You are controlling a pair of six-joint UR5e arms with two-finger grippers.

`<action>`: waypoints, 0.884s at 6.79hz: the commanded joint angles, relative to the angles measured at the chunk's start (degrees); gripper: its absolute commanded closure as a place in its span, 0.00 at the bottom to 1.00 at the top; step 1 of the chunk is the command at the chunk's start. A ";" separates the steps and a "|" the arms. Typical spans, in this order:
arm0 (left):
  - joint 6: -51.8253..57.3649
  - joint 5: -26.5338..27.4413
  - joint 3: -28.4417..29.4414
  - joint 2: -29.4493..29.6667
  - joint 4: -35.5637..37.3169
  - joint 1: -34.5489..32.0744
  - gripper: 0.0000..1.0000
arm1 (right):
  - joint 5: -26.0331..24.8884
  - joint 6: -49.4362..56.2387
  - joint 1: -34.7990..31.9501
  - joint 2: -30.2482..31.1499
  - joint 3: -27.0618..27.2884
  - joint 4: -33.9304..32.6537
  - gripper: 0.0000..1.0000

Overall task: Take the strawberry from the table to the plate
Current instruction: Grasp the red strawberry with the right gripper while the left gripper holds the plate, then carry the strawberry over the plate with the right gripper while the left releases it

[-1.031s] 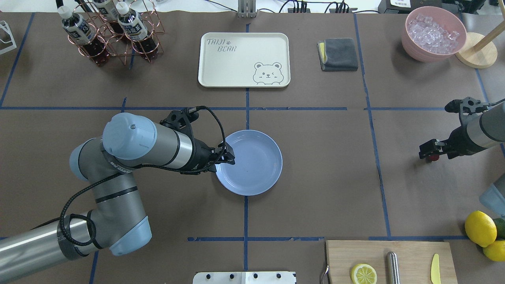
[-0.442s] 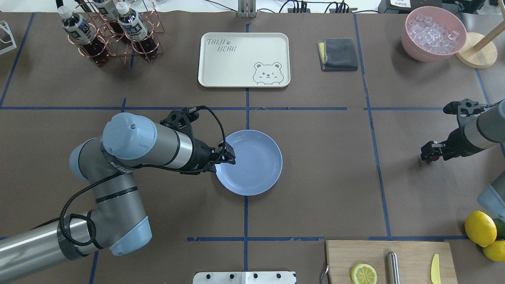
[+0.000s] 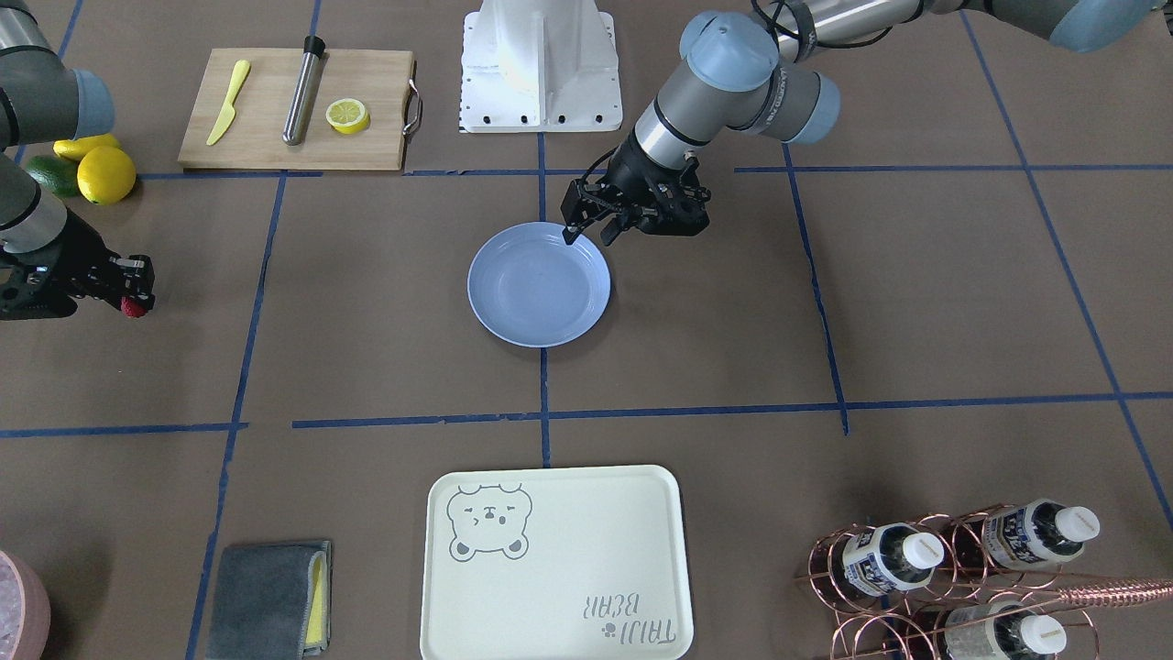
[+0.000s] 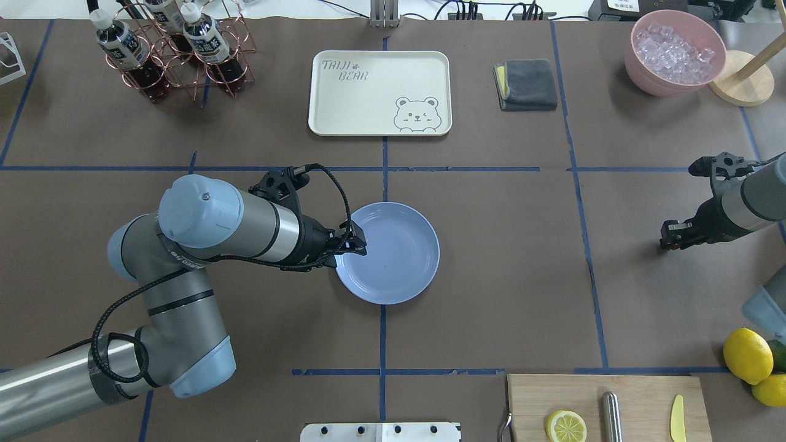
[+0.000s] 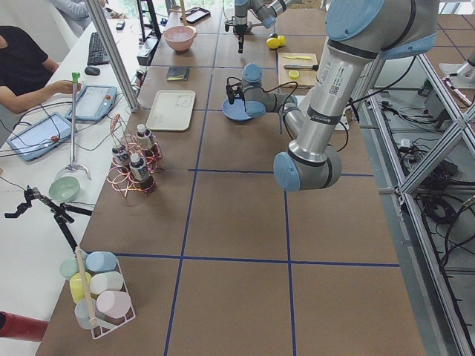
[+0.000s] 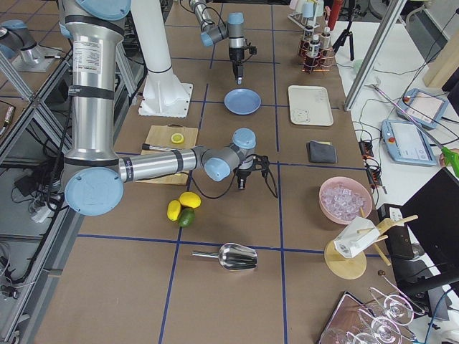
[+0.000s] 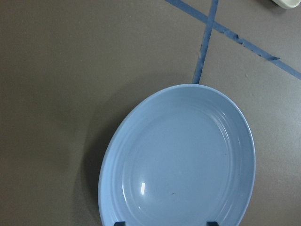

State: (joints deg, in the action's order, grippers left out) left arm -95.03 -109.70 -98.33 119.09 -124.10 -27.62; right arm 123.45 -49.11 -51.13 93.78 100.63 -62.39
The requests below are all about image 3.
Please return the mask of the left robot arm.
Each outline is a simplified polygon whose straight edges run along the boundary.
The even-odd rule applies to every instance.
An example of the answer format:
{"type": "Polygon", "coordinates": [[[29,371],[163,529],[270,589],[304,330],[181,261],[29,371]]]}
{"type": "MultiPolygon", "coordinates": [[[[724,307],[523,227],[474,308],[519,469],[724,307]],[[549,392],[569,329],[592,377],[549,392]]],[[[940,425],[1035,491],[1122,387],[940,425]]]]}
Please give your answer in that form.
{"type": "Polygon", "coordinates": [[[876,43],[925,14],[976,11],[1060,49],[1086,53],[1114,43],[1155,8],[1152,1],[771,1],[750,13],[691,18],[680,63],[628,138],[604,155],[605,172],[571,182],[562,200],[563,239],[601,225],[612,244],[637,229],[694,237],[708,226],[699,154],[720,131],[811,145],[838,124],[839,88],[804,61],[821,52],[876,43]]]}

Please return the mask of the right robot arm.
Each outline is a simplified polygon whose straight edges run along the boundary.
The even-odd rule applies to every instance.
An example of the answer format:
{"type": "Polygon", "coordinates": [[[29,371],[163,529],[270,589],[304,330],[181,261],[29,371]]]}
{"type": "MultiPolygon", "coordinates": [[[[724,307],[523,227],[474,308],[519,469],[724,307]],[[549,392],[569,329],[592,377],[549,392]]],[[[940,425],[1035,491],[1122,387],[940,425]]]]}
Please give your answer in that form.
{"type": "MultiPolygon", "coordinates": [[[[1,74],[4,148],[95,137],[114,125],[104,81],[66,67],[23,1],[1,5],[1,74]]],[[[133,318],[154,308],[150,258],[122,258],[106,247],[95,229],[9,156],[1,162],[1,238],[5,321],[72,317],[81,298],[133,318]]]]}

